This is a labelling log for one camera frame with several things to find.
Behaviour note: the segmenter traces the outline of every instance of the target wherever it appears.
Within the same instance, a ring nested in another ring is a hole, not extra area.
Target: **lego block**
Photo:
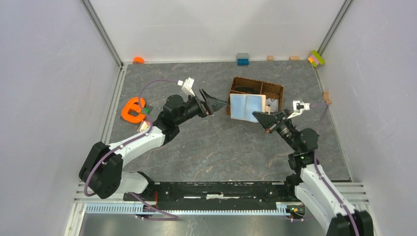
[[[330,104],[331,104],[331,101],[330,101],[330,99],[329,99],[329,97],[328,97],[328,91],[324,91],[324,92],[323,92],[323,99],[324,99],[324,101],[325,101],[325,103],[326,103],[327,105],[330,105]]]
[[[299,56],[290,56],[290,60],[299,60]]]
[[[249,59],[249,54],[248,53],[238,53],[236,55],[236,59]]]
[[[249,59],[238,59],[238,65],[249,65]]]
[[[323,65],[325,63],[325,60],[316,51],[311,51],[311,56],[308,58],[308,61],[313,67],[317,67],[318,65]]]

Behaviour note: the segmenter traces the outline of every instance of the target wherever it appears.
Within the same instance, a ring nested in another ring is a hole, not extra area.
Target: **open book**
[[[256,94],[230,94],[230,118],[257,123],[252,112],[265,112],[266,96]]]

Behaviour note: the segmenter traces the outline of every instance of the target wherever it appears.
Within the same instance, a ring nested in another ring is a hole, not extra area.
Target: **orange object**
[[[145,63],[145,61],[143,60],[143,58],[135,57],[133,59],[133,64],[143,64],[143,63]]]
[[[324,91],[323,92],[323,99],[325,100],[325,102],[326,102],[327,105],[330,105],[331,104],[331,101],[328,98],[328,91]]]
[[[299,60],[299,56],[290,56],[290,60]]]
[[[141,98],[141,106],[145,107],[145,100]],[[130,99],[125,107],[123,107],[123,110],[121,111],[121,117],[125,119],[127,122],[133,123],[133,124],[139,124],[145,119],[145,115],[141,113],[141,107],[139,106],[139,99],[138,97],[133,97]],[[134,111],[137,112],[138,115],[134,116],[130,113]]]

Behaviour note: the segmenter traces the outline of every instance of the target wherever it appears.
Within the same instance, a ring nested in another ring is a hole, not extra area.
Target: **marble-patterned floor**
[[[191,77],[195,79],[195,92],[203,88],[208,94],[227,100],[236,76],[281,84],[284,108],[290,110],[293,100],[310,103],[323,100],[317,75],[307,61],[253,61],[249,66],[237,66],[235,62],[129,65],[110,142],[137,133],[136,125],[119,117],[126,102],[138,96],[147,82]],[[154,107],[150,114],[153,120],[172,94],[183,95],[178,86],[167,82],[150,85],[144,92],[143,98]],[[293,124],[299,130],[316,129],[324,109],[312,108],[294,118]],[[180,126],[174,140],[139,156],[124,170],[143,171],[155,181],[284,180],[293,173],[287,162],[292,149],[278,134],[263,134],[260,124],[230,119],[222,108],[214,116],[188,120]],[[349,179],[328,114],[320,128],[319,160],[331,180]]]

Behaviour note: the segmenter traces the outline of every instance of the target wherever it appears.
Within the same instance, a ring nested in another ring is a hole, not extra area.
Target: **white wall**
[[[307,58],[343,0],[90,0],[123,61]]]
[[[319,69],[383,236],[415,235],[417,1],[354,1]]]
[[[63,234],[117,67],[78,0],[0,3],[0,232]]]

